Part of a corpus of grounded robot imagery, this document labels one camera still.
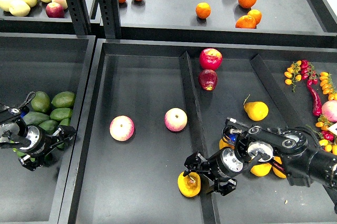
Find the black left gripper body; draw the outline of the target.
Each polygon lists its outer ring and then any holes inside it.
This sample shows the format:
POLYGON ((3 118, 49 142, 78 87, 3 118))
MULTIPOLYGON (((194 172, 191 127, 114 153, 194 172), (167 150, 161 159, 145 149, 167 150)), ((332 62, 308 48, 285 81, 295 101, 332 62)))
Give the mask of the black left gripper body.
POLYGON ((51 148, 51 135, 38 126, 27 127, 26 138, 30 140, 30 145, 22 147, 22 152, 30 155, 32 158, 44 157, 43 165, 51 165, 53 156, 51 152, 55 148, 51 148))

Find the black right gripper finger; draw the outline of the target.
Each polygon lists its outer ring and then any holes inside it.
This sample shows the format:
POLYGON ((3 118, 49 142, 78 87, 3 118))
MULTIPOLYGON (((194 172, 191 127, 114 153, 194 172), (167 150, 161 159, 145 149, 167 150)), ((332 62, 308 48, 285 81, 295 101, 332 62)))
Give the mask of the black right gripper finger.
POLYGON ((219 179, 215 179, 213 185, 211 185, 207 190, 206 194, 211 194, 213 192, 220 193, 222 196, 226 196, 236 189, 237 180, 230 179, 225 184, 222 184, 219 179))
POLYGON ((186 168, 186 170, 183 172, 184 177, 189 175, 191 172, 195 172, 198 175, 204 175, 205 177, 209 178, 209 161, 202 156, 200 151, 197 151, 188 156, 185 160, 184 166, 186 168))

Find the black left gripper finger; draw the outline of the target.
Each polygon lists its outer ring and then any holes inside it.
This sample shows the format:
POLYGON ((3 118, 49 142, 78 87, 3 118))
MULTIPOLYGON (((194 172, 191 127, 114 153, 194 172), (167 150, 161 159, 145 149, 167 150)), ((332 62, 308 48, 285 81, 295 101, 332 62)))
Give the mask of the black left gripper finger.
POLYGON ((18 158, 20 164, 29 171, 35 171, 37 168, 43 166, 44 157, 32 158, 30 155, 25 154, 18 158))
POLYGON ((65 149, 75 139, 77 131, 72 126, 59 125, 51 135, 51 148, 65 149))

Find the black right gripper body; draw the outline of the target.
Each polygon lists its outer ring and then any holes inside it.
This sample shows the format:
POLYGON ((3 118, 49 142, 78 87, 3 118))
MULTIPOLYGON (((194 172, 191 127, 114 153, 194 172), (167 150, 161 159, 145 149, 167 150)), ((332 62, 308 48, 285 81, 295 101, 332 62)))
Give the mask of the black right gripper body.
POLYGON ((241 162, 230 147, 224 147, 207 159, 205 176, 212 181, 227 182, 243 171, 241 162))

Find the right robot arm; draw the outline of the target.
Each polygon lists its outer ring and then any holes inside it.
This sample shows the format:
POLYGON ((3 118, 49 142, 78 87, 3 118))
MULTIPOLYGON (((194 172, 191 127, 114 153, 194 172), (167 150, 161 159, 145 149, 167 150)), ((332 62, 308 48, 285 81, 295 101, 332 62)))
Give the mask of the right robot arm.
POLYGON ((320 183, 336 203, 336 155, 323 150, 312 130, 302 126, 264 129, 227 118, 222 141, 228 146, 209 158, 200 152, 187 157, 183 176, 192 172, 203 175, 213 181, 208 193, 225 196, 235 190, 237 175, 268 163, 285 175, 291 186, 320 183))

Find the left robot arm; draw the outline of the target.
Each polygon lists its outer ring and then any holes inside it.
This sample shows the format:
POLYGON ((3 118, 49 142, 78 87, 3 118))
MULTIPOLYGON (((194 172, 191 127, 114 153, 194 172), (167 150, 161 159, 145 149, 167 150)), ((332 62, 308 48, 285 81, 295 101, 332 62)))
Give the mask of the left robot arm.
POLYGON ((29 92, 16 106, 1 105, 1 148, 12 149, 28 170, 49 166, 54 149, 63 150, 77 135, 70 125, 75 93, 65 91, 52 99, 43 92, 29 92))

